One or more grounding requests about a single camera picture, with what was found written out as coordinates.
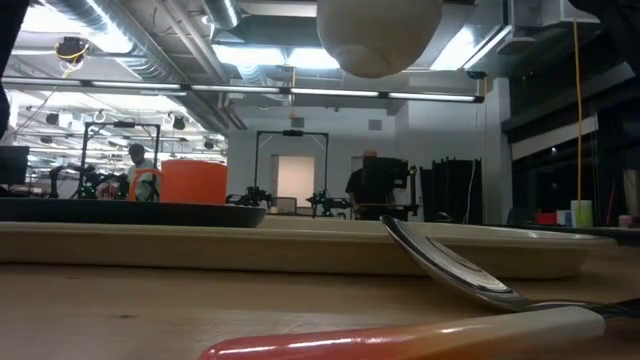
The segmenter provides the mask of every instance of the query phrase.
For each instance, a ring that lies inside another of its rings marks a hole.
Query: white shirt
[[[131,166],[127,171],[127,178],[129,180],[129,184],[131,184],[131,182],[133,181],[133,177],[136,175],[137,169],[153,169],[153,168],[154,168],[153,161],[148,159],[145,159],[142,162],[142,164],[140,164],[139,166],[136,166],[136,165]],[[141,201],[145,201],[146,199],[148,199],[149,195],[151,195],[151,193],[153,192],[153,190],[151,189],[151,186],[147,183],[143,183],[142,181],[152,181],[152,180],[153,180],[153,174],[149,174],[149,173],[142,174],[138,178],[138,185],[136,186],[136,196]],[[158,185],[159,185],[159,180],[156,179],[156,188],[158,188]]]

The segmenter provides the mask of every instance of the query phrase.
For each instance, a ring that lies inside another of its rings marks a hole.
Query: table surface
[[[509,282],[532,298],[640,297],[640,250],[588,260],[580,278]],[[429,324],[493,315],[426,278],[0,265],[3,359],[197,359],[251,335]],[[527,359],[637,359],[589,341]]]

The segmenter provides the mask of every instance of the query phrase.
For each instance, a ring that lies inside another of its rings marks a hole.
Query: spoon handle
[[[605,328],[601,315],[566,307],[439,325],[233,339],[212,346],[200,360],[509,359],[528,349],[600,337]]]

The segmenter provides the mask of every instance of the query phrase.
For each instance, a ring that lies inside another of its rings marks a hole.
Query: orange bucket
[[[138,177],[147,172],[160,177],[160,202],[202,205],[226,203],[225,165],[198,160],[167,160],[162,162],[162,172],[155,169],[139,169],[129,190],[130,197],[131,194],[135,194]]]

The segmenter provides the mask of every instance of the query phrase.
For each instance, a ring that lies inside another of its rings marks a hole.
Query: person
[[[378,153],[375,150],[365,150],[363,157],[378,157]],[[377,221],[380,216],[386,213],[384,206],[362,206],[361,204],[391,205],[394,203],[393,189],[380,191],[379,187],[365,186],[363,184],[362,169],[356,170],[351,174],[345,192],[349,194],[349,201],[353,205],[356,220]]]
[[[129,184],[133,181],[133,177],[136,175],[137,169],[153,169],[153,161],[145,158],[144,146],[140,144],[133,144],[129,147],[129,156],[133,165],[127,171],[127,179]],[[138,186],[136,186],[136,197],[138,201],[157,201],[157,197],[154,194],[153,187],[155,186],[155,175],[143,174],[139,177]]]

